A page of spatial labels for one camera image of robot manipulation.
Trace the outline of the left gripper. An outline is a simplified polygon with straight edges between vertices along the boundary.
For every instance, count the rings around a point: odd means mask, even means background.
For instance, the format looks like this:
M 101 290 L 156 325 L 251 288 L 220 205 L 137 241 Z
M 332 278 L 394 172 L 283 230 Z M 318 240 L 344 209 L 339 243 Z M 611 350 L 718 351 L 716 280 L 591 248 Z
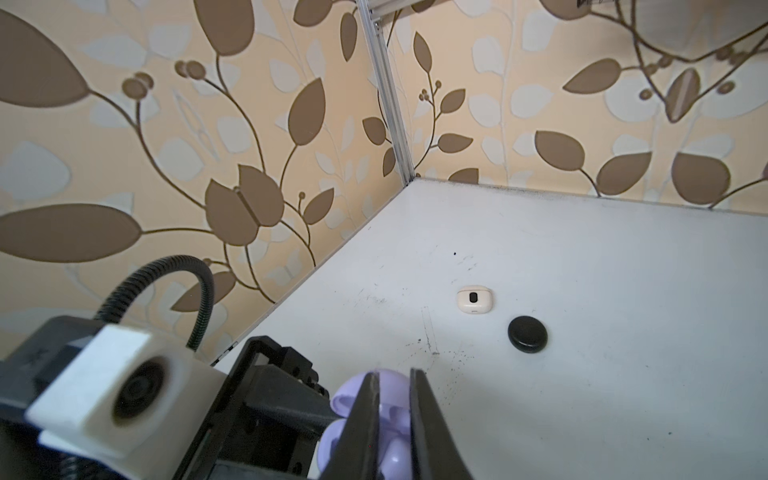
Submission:
M 268 336 L 248 339 L 175 479 L 305 479 L 339 419 L 312 363 Z

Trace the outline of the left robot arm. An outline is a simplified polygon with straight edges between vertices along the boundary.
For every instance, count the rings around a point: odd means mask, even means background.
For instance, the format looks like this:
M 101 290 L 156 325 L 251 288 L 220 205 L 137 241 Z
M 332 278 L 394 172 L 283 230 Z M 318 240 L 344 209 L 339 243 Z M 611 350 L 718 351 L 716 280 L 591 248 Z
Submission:
M 156 280 L 189 272 L 201 290 L 190 337 L 122 324 Z M 248 340 L 229 373 L 197 349 L 215 285 L 200 259 L 169 256 L 132 273 L 91 318 L 49 319 L 1 365 L 1 416 L 62 452 L 66 478 L 207 479 L 220 459 L 306 474 L 336 418 L 311 363 L 269 337 Z

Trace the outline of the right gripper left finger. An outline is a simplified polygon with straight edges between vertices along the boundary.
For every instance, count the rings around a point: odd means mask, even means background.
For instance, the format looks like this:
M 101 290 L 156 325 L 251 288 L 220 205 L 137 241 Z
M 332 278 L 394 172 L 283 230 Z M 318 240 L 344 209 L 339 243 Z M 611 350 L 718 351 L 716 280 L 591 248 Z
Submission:
M 337 447 L 320 479 L 378 478 L 380 384 L 377 372 L 363 378 Z

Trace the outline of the black round earbud case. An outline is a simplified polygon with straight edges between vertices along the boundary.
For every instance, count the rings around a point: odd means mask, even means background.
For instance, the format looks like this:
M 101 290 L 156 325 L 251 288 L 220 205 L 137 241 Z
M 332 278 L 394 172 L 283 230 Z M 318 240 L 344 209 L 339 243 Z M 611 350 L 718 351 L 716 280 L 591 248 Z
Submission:
M 524 353 L 538 353 L 548 343 L 548 331 L 545 325 L 531 316 L 518 316 L 512 319 L 507 328 L 510 343 Z

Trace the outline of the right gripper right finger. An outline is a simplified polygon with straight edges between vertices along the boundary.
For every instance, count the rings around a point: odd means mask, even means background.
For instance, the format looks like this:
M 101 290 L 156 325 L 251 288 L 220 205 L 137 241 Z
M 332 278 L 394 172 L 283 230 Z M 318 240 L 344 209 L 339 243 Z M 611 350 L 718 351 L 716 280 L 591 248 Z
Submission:
M 411 370 L 409 398 L 413 478 L 472 480 L 423 370 Z

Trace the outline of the white earbud charging case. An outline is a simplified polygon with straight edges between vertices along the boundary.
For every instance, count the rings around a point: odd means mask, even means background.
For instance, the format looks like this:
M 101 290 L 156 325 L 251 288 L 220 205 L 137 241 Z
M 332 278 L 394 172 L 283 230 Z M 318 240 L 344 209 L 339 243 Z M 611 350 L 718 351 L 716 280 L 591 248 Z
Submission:
M 484 286 L 465 286 L 457 292 L 457 307 L 466 314 L 489 313 L 494 306 L 493 292 Z

